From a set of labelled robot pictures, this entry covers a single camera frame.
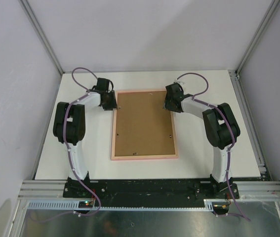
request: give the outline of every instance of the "gray floor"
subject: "gray floor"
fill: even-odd
[[[26,218],[22,237],[280,237],[280,220],[273,202],[240,203],[252,220],[218,217],[210,212],[101,211],[92,217],[73,214],[44,224]],[[230,212],[236,212],[232,204]],[[61,211],[36,210],[44,220]]]

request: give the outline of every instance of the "white wall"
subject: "white wall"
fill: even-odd
[[[241,74],[267,165],[280,180],[280,8]]]
[[[59,81],[19,2],[0,0],[0,236],[33,169]]]
[[[65,71],[235,69],[272,0],[29,0]]]

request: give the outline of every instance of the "brown board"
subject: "brown board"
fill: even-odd
[[[165,90],[116,92],[112,160],[178,158],[173,113]]]

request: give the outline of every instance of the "white table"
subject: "white table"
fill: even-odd
[[[254,152],[245,128],[240,107],[227,71],[197,71],[209,81],[209,90],[198,98],[209,103],[230,104],[240,126],[241,134],[232,151],[233,177],[259,177]],[[115,90],[162,89],[185,73],[175,72],[128,72],[97,73],[98,77],[113,81]],[[91,88],[96,79],[91,74],[75,74],[78,82]],[[184,92],[196,94],[204,90],[204,81],[193,75],[182,79]],[[71,74],[64,74],[57,95],[47,136],[36,174],[36,179],[67,179],[69,172],[65,146],[53,136],[55,108],[58,102],[72,102],[84,95]],[[83,140],[84,159],[91,179],[162,179],[207,178],[213,167],[213,150],[209,144],[203,121],[193,115],[175,113],[178,159],[111,161],[111,133],[113,112],[95,108],[86,114],[86,134]]]

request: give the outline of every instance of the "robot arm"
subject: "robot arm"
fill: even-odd
[[[75,172],[81,180],[84,180],[88,174],[81,144],[86,130],[85,113],[98,106],[102,106],[104,110],[113,110],[117,107],[115,92],[113,90],[109,91],[109,84],[108,79],[98,78],[97,85],[93,87],[89,95],[71,106],[66,121],[66,141],[70,146],[73,167],[75,167]],[[56,107],[53,134],[61,143],[64,143],[63,125],[68,105],[69,103],[59,102]],[[69,177],[73,180],[77,179],[71,170],[69,171]]]
[[[223,119],[215,109],[210,109],[208,106],[194,101],[190,94],[185,95],[179,83],[173,83],[167,86],[166,91],[165,109],[178,113],[189,113],[204,121],[208,141],[213,146],[213,170],[210,178],[212,177],[218,184],[226,182],[227,149],[232,143],[232,138],[226,124],[219,123],[219,120]],[[223,103],[218,105],[218,109],[227,118],[236,141],[240,135],[240,128],[230,106]]]

